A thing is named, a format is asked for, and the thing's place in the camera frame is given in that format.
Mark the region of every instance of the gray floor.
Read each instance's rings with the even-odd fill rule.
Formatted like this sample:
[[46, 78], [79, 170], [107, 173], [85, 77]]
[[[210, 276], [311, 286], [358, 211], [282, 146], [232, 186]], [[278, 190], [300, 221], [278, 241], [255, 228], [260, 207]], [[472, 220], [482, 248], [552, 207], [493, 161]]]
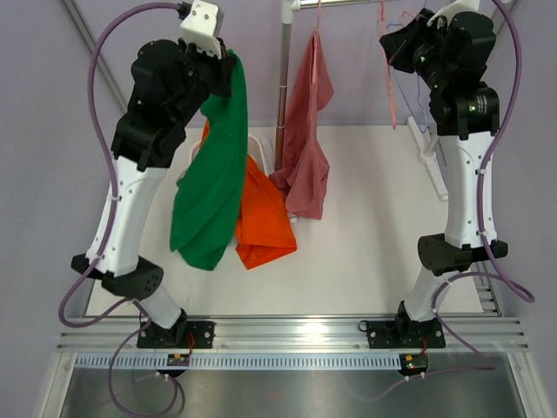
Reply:
[[[210, 418], [360, 418], [360, 417], [526, 417], [504, 357], [498, 370], [458, 372], [412, 381], [380, 401], [369, 402], [400, 379], [390, 371], [191, 371], [180, 376], [185, 391], [167, 416]], [[431, 370], [479, 365], [472, 354], [434, 354]], [[131, 382], [144, 371], [118, 371], [114, 387], [119, 400], [139, 414], [167, 405], [171, 384], [161, 380]], [[63, 418], [125, 417], [109, 401], [105, 370], [77, 369], [71, 380]]]

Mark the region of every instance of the pink cloth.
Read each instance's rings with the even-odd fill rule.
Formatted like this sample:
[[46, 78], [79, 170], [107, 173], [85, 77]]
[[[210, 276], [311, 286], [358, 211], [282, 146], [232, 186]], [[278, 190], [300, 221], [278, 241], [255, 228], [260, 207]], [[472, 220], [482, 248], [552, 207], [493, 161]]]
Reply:
[[333, 94], [316, 29], [288, 101], [282, 167], [270, 176], [285, 196], [289, 213], [312, 219], [323, 216], [329, 163], [317, 140], [317, 112], [329, 103]]

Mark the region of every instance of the fabric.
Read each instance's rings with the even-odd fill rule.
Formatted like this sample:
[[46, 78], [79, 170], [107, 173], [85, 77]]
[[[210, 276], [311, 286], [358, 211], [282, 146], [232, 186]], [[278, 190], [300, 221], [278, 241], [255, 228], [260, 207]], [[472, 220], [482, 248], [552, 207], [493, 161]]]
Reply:
[[[209, 123], [205, 124], [201, 144], [208, 133]], [[236, 251], [248, 270], [298, 248], [282, 195], [249, 155], [236, 238]]]
[[178, 181], [174, 199], [171, 250], [178, 250], [190, 266], [204, 270], [215, 268], [231, 241], [244, 190], [247, 91], [244, 69], [237, 59], [232, 96], [210, 96], [201, 106], [211, 132]]
[[288, 102], [281, 168], [270, 178], [285, 196], [289, 213], [321, 219], [329, 163], [317, 140], [317, 113], [334, 89], [316, 29], [305, 49]]

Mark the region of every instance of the orange cloth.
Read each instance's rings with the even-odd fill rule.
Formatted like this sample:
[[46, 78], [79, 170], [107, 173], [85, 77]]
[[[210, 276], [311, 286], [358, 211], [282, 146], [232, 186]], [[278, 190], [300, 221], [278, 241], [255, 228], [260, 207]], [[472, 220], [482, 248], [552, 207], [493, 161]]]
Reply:
[[[201, 145], [209, 131], [207, 122]], [[236, 251], [248, 270], [293, 253], [298, 248], [282, 194], [249, 155], [236, 238]]]

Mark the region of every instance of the white table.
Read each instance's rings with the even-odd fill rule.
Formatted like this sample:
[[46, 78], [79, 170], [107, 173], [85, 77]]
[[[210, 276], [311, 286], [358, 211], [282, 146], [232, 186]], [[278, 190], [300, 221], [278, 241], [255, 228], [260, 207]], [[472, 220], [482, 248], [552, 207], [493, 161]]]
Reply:
[[[274, 138], [274, 128], [250, 132]], [[294, 224], [298, 251], [246, 271], [232, 242], [215, 271], [192, 268], [169, 249], [176, 179], [201, 129], [187, 133], [153, 201], [140, 254], [164, 269], [164, 287], [190, 315], [393, 313], [418, 276], [419, 237], [445, 230], [447, 203], [437, 199], [405, 126], [324, 126], [319, 142], [331, 166], [324, 215]], [[97, 282], [87, 314], [117, 299]], [[440, 311], [481, 312], [473, 280], [456, 283]], [[114, 314], [138, 311], [124, 304]]]

